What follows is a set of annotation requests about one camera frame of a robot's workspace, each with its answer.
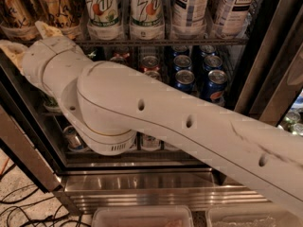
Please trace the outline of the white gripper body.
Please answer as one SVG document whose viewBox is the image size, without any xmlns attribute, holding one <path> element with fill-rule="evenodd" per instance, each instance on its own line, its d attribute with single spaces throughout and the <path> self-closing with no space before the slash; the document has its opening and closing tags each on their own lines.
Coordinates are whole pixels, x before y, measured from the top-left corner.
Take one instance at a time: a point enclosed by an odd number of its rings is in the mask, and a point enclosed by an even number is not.
<svg viewBox="0 0 303 227">
<path fill-rule="evenodd" d="M 22 59 L 24 76 L 32 85 L 43 89 L 43 74 L 47 64 L 65 51 L 83 55 L 81 48 L 65 36 L 49 37 L 35 42 Z"/>
</svg>

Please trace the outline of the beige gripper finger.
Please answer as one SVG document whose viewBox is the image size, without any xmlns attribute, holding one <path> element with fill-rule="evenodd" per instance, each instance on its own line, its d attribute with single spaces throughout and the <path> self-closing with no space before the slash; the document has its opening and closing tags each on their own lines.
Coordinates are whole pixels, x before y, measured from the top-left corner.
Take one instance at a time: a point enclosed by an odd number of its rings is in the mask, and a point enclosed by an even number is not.
<svg viewBox="0 0 303 227">
<path fill-rule="evenodd" d="M 5 55 L 10 59 L 10 61 L 18 68 L 21 74 L 24 74 L 23 70 L 23 57 L 28 51 L 28 47 L 14 43 L 8 40 L 0 40 L 0 49 L 5 53 Z"/>
<path fill-rule="evenodd" d="M 45 22 L 37 21 L 35 26 L 43 39 L 62 36 L 62 32 L 58 28 L 49 26 Z"/>
</svg>

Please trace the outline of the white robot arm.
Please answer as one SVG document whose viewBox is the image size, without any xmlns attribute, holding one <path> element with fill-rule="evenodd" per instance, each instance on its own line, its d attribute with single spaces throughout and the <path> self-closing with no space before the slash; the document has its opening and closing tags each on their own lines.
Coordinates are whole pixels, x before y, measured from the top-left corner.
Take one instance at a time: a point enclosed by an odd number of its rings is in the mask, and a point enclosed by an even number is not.
<svg viewBox="0 0 303 227">
<path fill-rule="evenodd" d="M 57 101 L 93 151 L 130 147 L 137 132 L 168 142 L 303 217 L 302 139 L 187 95 L 132 68 L 91 61 L 58 29 L 32 46 L 0 42 L 35 87 Z"/>
</svg>

